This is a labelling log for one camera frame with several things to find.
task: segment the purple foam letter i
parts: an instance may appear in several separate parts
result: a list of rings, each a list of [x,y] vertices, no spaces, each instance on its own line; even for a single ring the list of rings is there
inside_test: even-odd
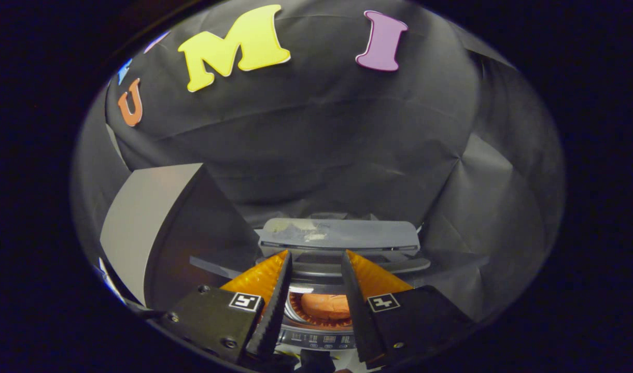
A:
[[[401,21],[374,10],[367,10],[364,16],[371,21],[371,33],[367,50],[356,57],[356,62],[374,70],[397,70],[399,64],[395,61],[395,52],[399,45],[399,36],[409,27]]]

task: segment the letter m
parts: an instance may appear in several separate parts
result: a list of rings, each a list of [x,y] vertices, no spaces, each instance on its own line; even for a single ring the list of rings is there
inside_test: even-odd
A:
[[[280,47],[274,28],[274,15],[281,8],[280,5],[267,5],[246,12],[236,19],[224,39],[204,31],[181,44],[178,52],[185,53],[190,73],[188,90],[196,92],[214,82],[215,74],[208,73],[203,62],[222,76],[231,75],[238,47],[243,51],[238,63],[243,71],[288,61],[291,54]]]

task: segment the foam letter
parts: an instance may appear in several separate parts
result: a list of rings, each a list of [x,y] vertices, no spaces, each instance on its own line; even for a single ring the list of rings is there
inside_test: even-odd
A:
[[[122,94],[118,99],[118,107],[125,123],[130,127],[136,126],[141,121],[141,115],[144,113],[144,108],[141,105],[141,96],[139,95],[139,82],[141,79],[136,78],[130,85],[130,92],[132,92],[132,101],[134,102],[134,114],[130,112],[130,106],[127,104],[127,92]]]
[[[373,70],[397,70],[399,64],[395,61],[395,53],[399,45],[399,36],[409,27],[374,10],[367,10],[364,16],[371,21],[371,32],[367,50],[356,57],[356,62]]]
[[[243,51],[238,63],[243,71],[288,61],[291,54],[280,47],[274,28],[274,15],[281,8],[280,5],[267,5],[246,12],[236,19],[224,39],[204,31],[181,44],[178,52],[185,52],[190,73],[188,90],[196,92],[214,82],[215,75],[205,70],[203,62],[222,76],[229,76],[238,47]]]

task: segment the black fabric backdrop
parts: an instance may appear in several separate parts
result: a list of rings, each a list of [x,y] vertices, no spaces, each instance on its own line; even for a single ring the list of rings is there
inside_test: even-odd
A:
[[[189,92],[178,46],[201,31],[224,37],[244,12],[274,3],[283,7],[275,28],[290,61],[234,66]],[[368,42],[368,9],[409,26],[398,71],[354,60]],[[101,253],[99,233],[125,168],[201,162],[256,228],[273,217],[405,220],[425,223],[425,248],[491,255],[468,274],[484,294],[459,295],[483,299],[470,314],[479,321],[520,295],[553,245],[565,173],[551,116],[506,59],[419,5],[225,2],[132,57],[122,82],[115,74],[108,84],[105,117],[98,97],[77,146],[72,201],[89,253]],[[118,100],[136,78],[144,113],[129,127]]]

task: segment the screw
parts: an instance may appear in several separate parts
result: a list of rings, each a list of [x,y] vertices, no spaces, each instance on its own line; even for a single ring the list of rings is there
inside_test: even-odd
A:
[[[231,338],[223,338],[222,345],[224,345],[224,347],[226,347],[227,349],[235,349],[236,347],[238,347],[238,344],[235,342],[235,340]]]

